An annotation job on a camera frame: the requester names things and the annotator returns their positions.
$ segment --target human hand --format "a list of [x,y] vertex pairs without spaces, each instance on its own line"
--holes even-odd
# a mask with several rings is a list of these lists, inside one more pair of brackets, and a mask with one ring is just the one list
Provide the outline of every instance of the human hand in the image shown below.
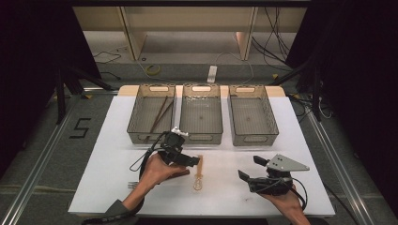
[[184,166],[177,166],[175,164],[171,166],[167,165],[158,153],[152,155],[146,162],[140,182],[138,182],[138,185],[122,202],[123,205],[129,210],[134,209],[154,186],[166,180],[174,173],[181,173],[185,170],[186,167]]
[[267,194],[259,194],[261,197],[272,202],[275,207],[294,225],[310,224],[299,203],[299,197],[289,190],[285,195],[272,196]]
[[146,165],[143,175],[141,176],[140,183],[146,183],[151,188],[161,183],[162,181],[169,178],[175,173],[182,173],[187,170],[184,166],[179,166],[176,164],[167,165],[161,159],[161,155],[158,153],[152,155]]

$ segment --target table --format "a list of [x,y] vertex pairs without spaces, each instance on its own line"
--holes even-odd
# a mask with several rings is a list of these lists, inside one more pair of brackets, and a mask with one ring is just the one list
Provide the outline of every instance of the table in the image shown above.
[[[77,188],[69,212],[79,216],[104,213],[116,200],[129,193],[128,182],[138,181],[138,172],[130,165],[148,145],[135,145],[127,133],[127,125],[138,86],[125,86],[114,97],[102,129]],[[253,156],[271,159],[282,154],[310,167],[308,172],[292,172],[308,192],[308,216],[331,217],[334,210],[323,188],[318,171],[304,140],[298,120],[288,97],[281,87],[270,87],[269,101],[280,134],[272,146],[235,147],[231,141],[227,86],[222,86],[223,135],[220,145],[183,145],[189,156],[203,155],[203,189],[192,187],[196,168],[191,174],[162,182],[145,197],[139,217],[198,217],[198,218],[268,218],[279,211],[268,201],[249,191],[248,185],[237,176],[242,170],[251,177],[266,176],[266,169],[253,163]],[[176,87],[180,104],[182,87]],[[296,184],[298,192],[303,188]]]

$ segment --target cable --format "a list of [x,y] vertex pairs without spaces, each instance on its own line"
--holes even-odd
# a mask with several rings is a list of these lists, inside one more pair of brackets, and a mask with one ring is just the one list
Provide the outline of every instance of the cable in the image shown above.
[[269,17],[267,8],[264,7],[264,10],[265,10],[265,12],[267,14],[269,24],[270,24],[270,26],[272,28],[271,34],[270,34],[268,39],[270,39],[272,34],[275,34],[275,37],[278,39],[278,44],[279,44],[279,48],[280,48],[281,54],[282,54],[283,58],[285,59],[284,54],[288,55],[288,53],[286,52],[286,49],[289,50],[289,48],[284,44],[284,41],[282,40],[282,38],[281,38],[281,36],[279,34],[279,14],[281,12],[281,9],[279,7],[275,8],[275,23],[273,25],[272,25],[271,18]]
[[318,104],[319,111],[321,112],[321,114],[322,114],[325,118],[330,119],[330,118],[332,117],[332,115],[333,115],[333,112],[330,111],[330,114],[329,114],[329,115],[325,115],[325,114],[323,113],[322,108],[321,108],[321,101],[322,101],[322,98],[319,99],[319,104]]
[[116,56],[116,58],[113,58],[113,59],[108,60],[108,61],[106,61],[106,62],[96,62],[96,63],[107,64],[107,63],[110,63],[110,62],[112,62],[112,61],[114,61],[114,60],[116,60],[116,59],[122,57],[121,54],[115,54],[115,53],[110,53],[110,52],[100,52],[100,53],[98,53],[98,54],[93,55],[93,57],[95,58],[95,57],[99,56],[99,55],[102,54],[102,53],[107,53],[107,54],[110,54],[110,55],[114,55],[114,56]]
[[143,67],[143,65],[138,62],[138,60],[135,61],[138,66],[140,66],[140,68],[143,70],[144,74],[147,76],[147,78],[152,79],[152,80],[159,80],[159,81],[165,81],[165,82],[170,82],[170,83],[191,83],[191,84],[197,84],[197,82],[189,82],[189,81],[173,81],[173,80],[168,80],[168,79],[163,79],[163,78],[158,78],[158,77],[154,77],[153,75],[149,75],[146,73],[146,69]]
[[219,55],[217,55],[216,59],[214,60],[214,66],[217,66],[217,60],[218,60],[219,57],[222,56],[223,54],[231,54],[231,55],[234,56],[237,60],[242,61],[242,62],[245,62],[245,63],[247,63],[247,64],[249,65],[250,71],[252,72],[252,76],[251,76],[251,78],[250,78],[249,80],[247,80],[247,81],[245,81],[245,82],[242,82],[241,84],[245,84],[245,83],[251,81],[251,80],[254,78],[254,72],[253,72],[252,65],[251,65],[248,61],[241,60],[240,58],[236,57],[234,54],[229,53],[229,52],[223,52],[223,53],[220,53]]
[[291,191],[293,191],[293,193],[295,193],[302,201],[302,211],[304,211],[304,209],[307,207],[307,203],[308,203],[308,194],[307,194],[307,190],[305,189],[305,186],[296,178],[292,178],[293,180],[297,181],[299,184],[301,184],[302,188],[304,189],[304,193],[305,193],[305,201],[302,198],[302,196],[296,191],[294,190],[292,187],[290,188]]
[[100,72],[100,73],[107,73],[107,74],[111,74],[112,76],[116,77],[118,80],[122,80],[121,77],[118,77],[116,75],[114,75],[112,72]]
[[305,113],[305,115],[302,116],[300,120],[298,120],[298,123],[301,123],[301,121],[302,121],[305,117],[307,117],[307,115],[308,115],[310,112],[312,112],[312,110],[308,110],[307,113]]
[[324,182],[322,182],[322,184],[334,196],[334,198],[336,198],[336,200],[345,209],[345,211],[348,213],[348,215],[351,216],[351,218],[354,220],[355,224],[360,225],[357,222],[357,219],[354,217],[354,215],[352,215],[351,211],[349,211],[348,207],[344,204],[344,202],[339,197],[337,197],[337,195],[331,190],[331,188],[329,186],[327,186]]

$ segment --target black cable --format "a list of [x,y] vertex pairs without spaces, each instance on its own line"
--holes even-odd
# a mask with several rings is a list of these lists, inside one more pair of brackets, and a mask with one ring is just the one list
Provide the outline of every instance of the black cable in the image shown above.
[[107,53],[107,54],[110,54],[110,55],[114,55],[114,56],[116,56],[116,58],[114,58],[114,59],[111,59],[111,60],[108,60],[108,61],[106,61],[106,62],[96,62],[96,63],[100,63],[100,64],[107,64],[107,63],[110,63],[110,62],[112,62],[112,61],[114,61],[114,60],[116,60],[116,59],[118,59],[118,58],[121,58],[121,57],[122,57],[122,55],[121,55],[121,54],[110,53],[110,52],[100,52],[100,53],[98,53],[98,54],[95,54],[95,55],[93,55],[93,57],[95,58],[95,57],[99,56],[99,55],[100,55],[100,54],[102,54],[102,53]]
[[265,7],[264,10],[265,10],[265,12],[267,14],[269,24],[270,24],[270,26],[272,28],[272,31],[271,31],[271,34],[268,37],[268,40],[270,39],[272,34],[275,34],[275,37],[278,40],[278,45],[279,45],[279,49],[281,51],[281,55],[283,56],[283,58],[285,60],[286,58],[284,57],[283,52],[287,55],[287,52],[286,52],[286,49],[285,49],[285,48],[287,48],[287,46],[284,44],[284,41],[282,40],[282,38],[281,38],[281,36],[279,34],[279,13],[280,13],[280,9],[278,7],[275,8],[275,10],[276,10],[275,11],[275,23],[273,25],[272,25],[271,18],[269,17],[267,8]]
[[112,76],[116,77],[119,81],[122,80],[121,77],[118,77],[118,76],[114,75],[112,72],[101,72],[101,73],[111,74]]
[[302,188],[304,189],[304,193],[305,193],[305,200],[304,198],[302,198],[302,196],[296,191],[294,190],[292,187],[290,188],[291,191],[293,191],[293,193],[295,193],[302,201],[302,211],[304,211],[304,209],[307,207],[307,203],[308,203],[308,194],[307,194],[307,190],[305,189],[305,186],[296,178],[292,178],[293,180],[297,181],[299,184],[301,184]]
[[324,182],[322,182],[322,184],[324,185],[324,187],[334,196],[334,198],[336,198],[336,200],[340,203],[340,205],[345,209],[345,211],[348,213],[349,216],[351,216],[351,218],[354,220],[355,224],[360,225],[357,222],[357,219],[354,217],[354,215],[352,215],[351,211],[349,211],[348,207],[344,204],[344,202],[337,197],[337,195],[331,190],[330,187],[328,187]]
[[254,48],[255,48],[257,51],[259,51],[260,53],[263,54],[264,62],[266,62],[266,64],[267,64],[268,66],[270,66],[271,68],[277,68],[277,69],[283,70],[283,71],[288,71],[288,72],[292,71],[291,69],[285,69],[285,68],[275,67],[275,66],[271,65],[271,64],[267,61],[266,57],[271,58],[271,59],[278,60],[278,61],[284,63],[284,64],[287,66],[287,64],[284,62],[284,60],[280,59],[278,56],[276,56],[275,54],[273,54],[272,52],[270,52],[269,50],[267,50],[267,49],[265,49],[263,46],[261,46],[260,43],[258,43],[258,41],[257,41],[254,37],[252,37],[252,39],[253,39],[253,41],[258,45],[258,47],[255,46],[254,42],[252,42],[252,45],[254,46]]
[[303,116],[301,117],[301,119],[298,120],[298,123],[301,123],[301,121],[302,121],[305,117],[307,117],[307,115],[308,115],[311,111],[312,111],[312,110],[307,111],[307,113],[305,113],[305,115],[303,115]]

